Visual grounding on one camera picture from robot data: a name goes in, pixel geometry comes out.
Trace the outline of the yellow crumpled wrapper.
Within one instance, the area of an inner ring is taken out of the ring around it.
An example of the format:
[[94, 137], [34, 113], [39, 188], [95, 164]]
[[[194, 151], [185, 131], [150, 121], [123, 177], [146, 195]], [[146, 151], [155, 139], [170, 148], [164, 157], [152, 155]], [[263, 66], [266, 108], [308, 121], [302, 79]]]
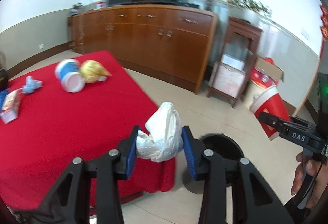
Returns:
[[105, 81], [111, 73], [99, 62], [86, 60], [80, 66], [80, 72], [86, 83]]

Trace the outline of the light blue wrapper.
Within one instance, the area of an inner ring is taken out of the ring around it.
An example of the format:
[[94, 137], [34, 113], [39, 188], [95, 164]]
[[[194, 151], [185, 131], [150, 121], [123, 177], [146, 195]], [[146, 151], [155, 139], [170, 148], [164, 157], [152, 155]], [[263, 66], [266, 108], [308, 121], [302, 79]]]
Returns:
[[43, 82], [40, 80], [34, 79], [32, 76], [26, 77], [26, 83], [22, 86], [23, 94], [32, 94], [37, 89], [43, 86]]

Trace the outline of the black trash bin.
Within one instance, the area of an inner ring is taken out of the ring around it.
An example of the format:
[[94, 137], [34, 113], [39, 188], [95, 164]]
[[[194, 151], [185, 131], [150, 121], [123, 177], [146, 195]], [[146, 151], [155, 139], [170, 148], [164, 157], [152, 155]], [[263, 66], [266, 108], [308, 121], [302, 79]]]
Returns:
[[182, 131], [187, 168], [183, 173], [184, 187], [194, 194], [203, 193], [207, 183], [230, 187], [235, 177], [237, 161], [244, 153], [237, 143], [224, 134], [206, 134], [194, 138], [191, 130]]

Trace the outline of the blue white paper cup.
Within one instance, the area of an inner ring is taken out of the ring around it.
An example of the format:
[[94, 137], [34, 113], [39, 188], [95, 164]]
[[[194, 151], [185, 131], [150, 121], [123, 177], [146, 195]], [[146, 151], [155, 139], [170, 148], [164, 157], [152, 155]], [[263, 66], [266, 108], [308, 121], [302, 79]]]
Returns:
[[55, 76], [69, 93], [80, 92], [86, 83], [80, 72], [80, 63], [72, 58], [64, 59], [56, 65]]

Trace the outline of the white tissue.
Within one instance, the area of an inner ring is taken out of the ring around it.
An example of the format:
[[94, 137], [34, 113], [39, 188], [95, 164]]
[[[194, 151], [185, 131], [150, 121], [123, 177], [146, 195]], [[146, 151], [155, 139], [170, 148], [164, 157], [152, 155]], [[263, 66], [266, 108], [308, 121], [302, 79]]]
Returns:
[[163, 102], [147, 120], [148, 133], [138, 130], [137, 157], [153, 162], [174, 158], [183, 149], [182, 123], [171, 102]]

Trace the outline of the red tablecloth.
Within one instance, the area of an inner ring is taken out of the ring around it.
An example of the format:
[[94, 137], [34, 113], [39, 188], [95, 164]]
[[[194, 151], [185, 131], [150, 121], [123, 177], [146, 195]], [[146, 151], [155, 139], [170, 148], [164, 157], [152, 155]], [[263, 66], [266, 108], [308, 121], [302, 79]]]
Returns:
[[18, 118], [1, 124], [1, 198], [16, 210], [34, 210], [75, 158], [91, 160], [117, 147], [133, 127], [144, 127], [157, 105], [107, 51], [95, 60], [111, 76], [66, 92], [49, 65], [31, 73], [43, 82], [23, 95]]

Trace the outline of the red paper cup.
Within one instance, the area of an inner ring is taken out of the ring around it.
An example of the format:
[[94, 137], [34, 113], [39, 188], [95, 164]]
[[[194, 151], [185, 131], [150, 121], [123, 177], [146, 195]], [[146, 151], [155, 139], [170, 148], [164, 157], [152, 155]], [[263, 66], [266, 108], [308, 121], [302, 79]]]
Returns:
[[275, 85], [267, 88], [262, 94], [250, 106], [250, 111], [254, 114], [257, 120], [260, 122], [265, 134], [270, 141], [273, 141], [279, 136], [279, 132], [265, 122], [260, 121], [260, 113], [268, 113], [284, 121], [290, 121], [290, 116], [284, 105], [283, 100]]

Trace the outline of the red cardboard box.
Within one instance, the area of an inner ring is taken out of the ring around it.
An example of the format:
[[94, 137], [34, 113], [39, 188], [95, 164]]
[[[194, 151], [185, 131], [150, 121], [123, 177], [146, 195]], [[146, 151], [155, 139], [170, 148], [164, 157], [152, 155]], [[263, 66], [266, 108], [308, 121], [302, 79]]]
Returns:
[[250, 79], [258, 86], [266, 89], [272, 85], [278, 86], [280, 82], [283, 82], [284, 72], [275, 65], [272, 58], [258, 56]]

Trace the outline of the blue cloth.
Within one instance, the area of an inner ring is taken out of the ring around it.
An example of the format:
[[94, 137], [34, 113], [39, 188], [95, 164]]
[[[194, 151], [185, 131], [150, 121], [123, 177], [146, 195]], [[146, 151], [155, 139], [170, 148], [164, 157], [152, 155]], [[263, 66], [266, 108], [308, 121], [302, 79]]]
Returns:
[[5, 102], [5, 98], [8, 94], [9, 94], [9, 89], [0, 91], [0, 112], [2, 111], [3, 104]]

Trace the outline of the black iron teapot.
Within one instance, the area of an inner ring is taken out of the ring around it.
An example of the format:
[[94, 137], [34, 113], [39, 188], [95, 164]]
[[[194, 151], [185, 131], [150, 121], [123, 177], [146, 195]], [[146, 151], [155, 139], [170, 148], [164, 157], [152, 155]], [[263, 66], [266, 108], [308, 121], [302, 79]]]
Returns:
[[0, 90], [3, 91], [8, 87], [9, 76], [6, 71], [6, 57], [4, 52], [0, 51], [1, 68], [0, 68]]

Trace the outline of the cream floral pedal bin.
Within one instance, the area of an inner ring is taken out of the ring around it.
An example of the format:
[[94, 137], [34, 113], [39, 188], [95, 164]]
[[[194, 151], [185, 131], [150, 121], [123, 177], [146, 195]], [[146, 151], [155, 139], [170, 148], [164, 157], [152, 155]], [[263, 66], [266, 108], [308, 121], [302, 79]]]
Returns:
[[264, 88], [259, 83], [250, 80], [243, 103], [250, 111], [255, 112], [269, 98], [278, 93], [275, 85]]

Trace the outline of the carved wooden side stand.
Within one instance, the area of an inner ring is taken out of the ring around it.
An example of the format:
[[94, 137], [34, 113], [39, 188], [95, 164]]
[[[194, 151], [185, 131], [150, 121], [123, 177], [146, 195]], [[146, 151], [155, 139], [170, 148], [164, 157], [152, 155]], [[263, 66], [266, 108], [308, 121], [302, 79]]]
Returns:
[[242, 93], [250, 79], [252, 68], [255, 65], [261, 35], [262, 29], [235, 17], [229, 18], [225, 40], [216, 62], [218, 62], [218, 66], [224, 63], [243, 71], [246, 77], [237, 98], [216, 90], [209, 83], [207, 97], [219, 95], [226, 98], [232, 107], [237, 104], [241, 99]]

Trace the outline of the wooden sideboard cabinet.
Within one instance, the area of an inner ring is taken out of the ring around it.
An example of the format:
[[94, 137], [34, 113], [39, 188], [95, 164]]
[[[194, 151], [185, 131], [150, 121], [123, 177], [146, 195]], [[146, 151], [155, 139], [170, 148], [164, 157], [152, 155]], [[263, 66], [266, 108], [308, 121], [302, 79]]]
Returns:
[[109, 51], [127, 68], [197, 94], [218, 16], [191, 7], [134, 4], [68, 18], [73, 50]]

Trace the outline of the green plant vine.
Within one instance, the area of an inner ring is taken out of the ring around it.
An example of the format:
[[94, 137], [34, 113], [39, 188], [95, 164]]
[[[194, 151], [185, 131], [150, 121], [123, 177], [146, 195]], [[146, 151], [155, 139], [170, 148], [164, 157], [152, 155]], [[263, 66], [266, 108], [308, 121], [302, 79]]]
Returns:
[[254, 1], [254, 0], [226, 0], [226, 1], [228, 4], [240, 9], [248, 9], [270, 18], [272, 16], [272, 10], [270, 9], [270, 7], [264, 5], [260, 1]]

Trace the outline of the small snack box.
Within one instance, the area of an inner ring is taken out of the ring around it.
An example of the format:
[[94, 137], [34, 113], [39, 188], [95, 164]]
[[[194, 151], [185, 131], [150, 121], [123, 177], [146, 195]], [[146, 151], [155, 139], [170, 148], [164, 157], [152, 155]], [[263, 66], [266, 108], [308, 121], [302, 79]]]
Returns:
[[18, 118], [20, 104], [21, 95], [19, 90], [13, 90], [5, 96], [1, 107], [1, 119], [5, 124]]

